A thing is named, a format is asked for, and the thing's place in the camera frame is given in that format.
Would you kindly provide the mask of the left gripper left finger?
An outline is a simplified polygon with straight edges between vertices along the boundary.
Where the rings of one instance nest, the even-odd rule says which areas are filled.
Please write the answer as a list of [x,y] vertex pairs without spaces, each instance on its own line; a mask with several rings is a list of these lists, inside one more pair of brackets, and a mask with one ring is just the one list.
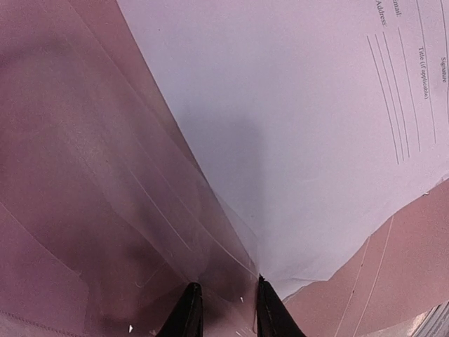
[[160,337],[203,337],[203,296],[199,283],[187,285],[166,322]]

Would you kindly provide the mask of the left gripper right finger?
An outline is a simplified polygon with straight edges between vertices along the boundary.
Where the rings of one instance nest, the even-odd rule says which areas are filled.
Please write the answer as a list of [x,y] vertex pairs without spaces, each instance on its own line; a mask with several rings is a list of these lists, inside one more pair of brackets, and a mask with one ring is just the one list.
[[306,337],[262,275],[257,285],[256,313],[258,337]]

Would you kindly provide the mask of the translucent grey plastic sheet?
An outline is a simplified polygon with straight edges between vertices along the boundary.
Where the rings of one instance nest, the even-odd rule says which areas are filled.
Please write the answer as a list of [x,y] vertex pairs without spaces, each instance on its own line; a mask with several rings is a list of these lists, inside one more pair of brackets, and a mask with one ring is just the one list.
[[[119,2],[1,2],[1,335],[159,336],[196,282],[203,336],[257,336],[257,238]],[[448,179],[330,279],[274,290],[306,336],[412,336],[448,302]]]

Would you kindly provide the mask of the white printed paper sheets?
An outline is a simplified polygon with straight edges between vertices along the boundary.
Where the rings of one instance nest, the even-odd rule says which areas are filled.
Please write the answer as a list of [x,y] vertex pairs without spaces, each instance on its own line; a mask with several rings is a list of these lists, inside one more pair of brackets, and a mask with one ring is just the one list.
[[282,298],[448,179],[447,1],[120,1]]

